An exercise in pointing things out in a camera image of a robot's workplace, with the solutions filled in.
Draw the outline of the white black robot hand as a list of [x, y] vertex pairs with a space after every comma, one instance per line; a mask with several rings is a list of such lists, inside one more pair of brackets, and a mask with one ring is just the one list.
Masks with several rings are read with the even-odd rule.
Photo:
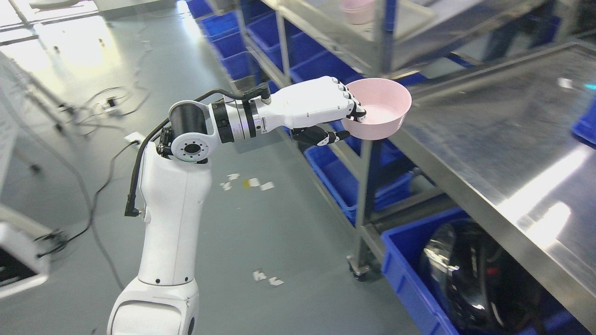
[[319, 124], [345, 118], [362, 122], [366, 109], [337, 78], [322, 76], [284, 87], [272, 94], [270, 103], [259, 98], [256, 112], [262, 122], [261, 132], [278, 127], [291, 130], [292, 139], [309, 146], [327, 146], [348, 138], [349, 131], [331, 132]]

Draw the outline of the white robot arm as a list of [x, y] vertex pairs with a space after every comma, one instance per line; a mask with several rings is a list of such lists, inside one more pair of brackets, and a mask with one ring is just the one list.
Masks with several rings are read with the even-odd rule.
[[140, 270], [116, 299], [107, 324], [108, 335], [193, 335], [198, 318], [199, 291], [196, 246], [204, 201], [211, 188], [209, 155], [224, 143], [264, 131], [258, 107], [271, 97], [224, 98], [205, 105], [176, 102], [163, 141], [147, 138], [138, 152], [126, 204], [127, 216], [137, 215], [136, 191], [145, 202], [146, 223]]

